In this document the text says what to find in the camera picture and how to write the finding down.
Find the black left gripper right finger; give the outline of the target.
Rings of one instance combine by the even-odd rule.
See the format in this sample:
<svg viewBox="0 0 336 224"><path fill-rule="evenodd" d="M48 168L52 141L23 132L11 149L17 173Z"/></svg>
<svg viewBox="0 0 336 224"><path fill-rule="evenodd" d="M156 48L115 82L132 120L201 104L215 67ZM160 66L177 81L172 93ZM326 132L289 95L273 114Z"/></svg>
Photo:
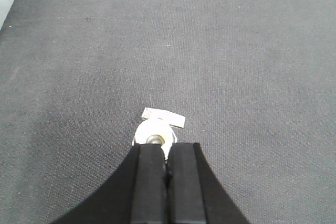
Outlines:
<svg viewBox="0 0 336 224"><path fill-rule="evenodd" d="M171 223L249 223L210 168L199 143L177 143L168 158Z"/></svg>

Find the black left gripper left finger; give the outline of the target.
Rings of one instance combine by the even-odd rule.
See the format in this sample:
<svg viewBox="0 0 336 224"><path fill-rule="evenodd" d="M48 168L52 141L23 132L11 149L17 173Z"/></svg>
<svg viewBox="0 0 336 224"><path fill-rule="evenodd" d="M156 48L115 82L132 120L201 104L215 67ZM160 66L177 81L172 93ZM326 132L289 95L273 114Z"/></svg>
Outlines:
<svg viewBox="0 0 336 224"><path fill-rule="evenodd" d="M165 160L157 144L135 144L117 170L55 223L166 223Z"/></svg>

